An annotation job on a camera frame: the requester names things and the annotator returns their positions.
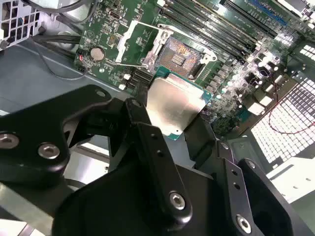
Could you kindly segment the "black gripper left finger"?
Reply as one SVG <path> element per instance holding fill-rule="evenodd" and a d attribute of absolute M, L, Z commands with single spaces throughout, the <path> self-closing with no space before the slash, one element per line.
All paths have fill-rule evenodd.
<path fill-rule="evenodd" d="M 87 85 L 0 119 L 0 178 L 24 186 L 57 184 L 70 149 L 94 135 L 109 138 L 114 171 L 140 165 L 166 224 L 186 224 L 192 205 L 161 130 L 151 124 L 145 104 L 121 101 Z"/>

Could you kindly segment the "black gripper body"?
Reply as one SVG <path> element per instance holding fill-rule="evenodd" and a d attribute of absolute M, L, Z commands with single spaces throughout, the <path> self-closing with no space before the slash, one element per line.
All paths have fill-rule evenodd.
<path fill-rule="evenodd" d="M 233 236 L 223 199 L 207 175 L 178 166 L 191 220 L 168 231 L 140 165 L 131 162 L 71 194 L 56 212 L 54 236 Z"/>

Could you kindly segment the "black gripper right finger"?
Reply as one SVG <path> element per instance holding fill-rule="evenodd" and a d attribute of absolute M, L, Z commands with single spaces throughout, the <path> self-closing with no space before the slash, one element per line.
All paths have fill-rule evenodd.
<path fill-rule="evenodd" d="M 197 116 L 184 131 L 193 170 L 190 179 L 193 216 L 211 236 L 293 236 L 295 213 L 261 168 L 236 160 Z"/>

